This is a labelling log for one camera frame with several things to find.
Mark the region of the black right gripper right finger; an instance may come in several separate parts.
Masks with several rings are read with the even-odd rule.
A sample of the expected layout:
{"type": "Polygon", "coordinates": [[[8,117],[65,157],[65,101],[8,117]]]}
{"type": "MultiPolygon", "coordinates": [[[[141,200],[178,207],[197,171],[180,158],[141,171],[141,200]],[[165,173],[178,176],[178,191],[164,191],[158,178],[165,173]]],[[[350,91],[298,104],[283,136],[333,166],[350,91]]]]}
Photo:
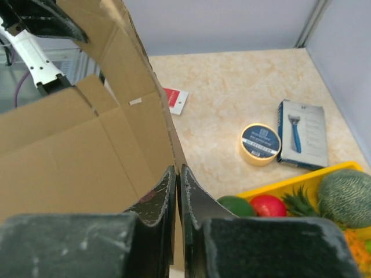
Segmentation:
{"type": "Polygon", "coordinates": [[[360,277],[341,230],[323,218],[238,217],[187,165],[177,185],[186,277],[360,277]]]}

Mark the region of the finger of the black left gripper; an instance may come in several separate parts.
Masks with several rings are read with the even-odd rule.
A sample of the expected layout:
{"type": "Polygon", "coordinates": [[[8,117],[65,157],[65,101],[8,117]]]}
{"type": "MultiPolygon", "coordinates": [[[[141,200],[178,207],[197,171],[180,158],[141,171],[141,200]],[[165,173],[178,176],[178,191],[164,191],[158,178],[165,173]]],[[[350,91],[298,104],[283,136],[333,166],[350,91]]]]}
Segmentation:
{"type": "Polygon", "coordinates": [[[1,27],[5,34],[17,36],[23,31],[41,38],[88,42],[84,30],[64,12],[56,1],[1,1],[1,27]]]}

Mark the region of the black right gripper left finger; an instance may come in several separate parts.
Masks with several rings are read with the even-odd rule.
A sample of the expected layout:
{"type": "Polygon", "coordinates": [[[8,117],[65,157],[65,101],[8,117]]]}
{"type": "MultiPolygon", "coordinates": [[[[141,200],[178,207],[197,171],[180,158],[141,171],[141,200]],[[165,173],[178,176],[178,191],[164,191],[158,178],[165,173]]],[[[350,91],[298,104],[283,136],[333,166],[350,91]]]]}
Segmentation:
{"type": "Polygon", "coordinates": [[[168,277],[176,171],[118,214],[19,214],[1,225],[2,277],[168,277]]]}

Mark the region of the brown cardboard box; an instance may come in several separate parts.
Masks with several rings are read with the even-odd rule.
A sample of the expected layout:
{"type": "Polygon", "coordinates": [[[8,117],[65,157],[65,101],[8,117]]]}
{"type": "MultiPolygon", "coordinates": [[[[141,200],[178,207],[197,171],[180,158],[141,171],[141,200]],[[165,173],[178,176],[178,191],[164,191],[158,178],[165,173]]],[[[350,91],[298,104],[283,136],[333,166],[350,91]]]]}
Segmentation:
{"type": "Polygon", "coordinates": [[[56,1],[89,41],[36,37],[71,87],[1,115],[1,225],[118,214],[185,161],[166,94],[123,1],[56,1]]]}

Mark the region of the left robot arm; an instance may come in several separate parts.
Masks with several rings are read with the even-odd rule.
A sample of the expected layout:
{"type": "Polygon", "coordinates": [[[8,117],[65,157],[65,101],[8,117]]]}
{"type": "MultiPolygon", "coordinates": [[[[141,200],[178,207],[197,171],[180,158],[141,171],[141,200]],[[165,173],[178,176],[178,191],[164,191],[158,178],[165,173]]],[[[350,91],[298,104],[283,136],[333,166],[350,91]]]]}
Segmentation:
{"type": "Polygon", "coordinates": [[[1,1],[1,35],[14,47],[43,96],[71,84],[43,52],[36,37],[89,41],[56,1],[1,1]]]}

